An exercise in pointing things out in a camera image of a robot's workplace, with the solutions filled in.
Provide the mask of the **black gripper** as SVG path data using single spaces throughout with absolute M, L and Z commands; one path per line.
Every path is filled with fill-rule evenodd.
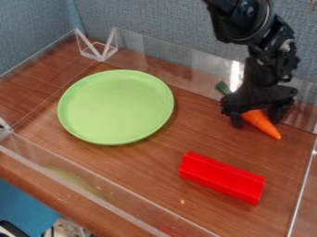
M 242 113 L 258 109 L 267 109 L 269 120 L 277 124 L 287 117 L 298 90 L 278 85 L 271 81 L 274 77 L 269 68 L 257 61 L 247 61 L 243 69 L 242 86 L 221 99 L 222 112 L 230 116 L 231 125 L 242 128 Z

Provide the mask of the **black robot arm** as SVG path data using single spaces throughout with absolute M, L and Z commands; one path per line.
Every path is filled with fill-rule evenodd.
M 294 103 L 298 90 L 286 85 L 298 67 L 294 31 L 277 15 L 274 0 L 203 0 L 215 38 L 247 47 L 242 85 L 221 100 L 231 125 L 243 125 L 242 114 L 263 108 L 278 123 Z

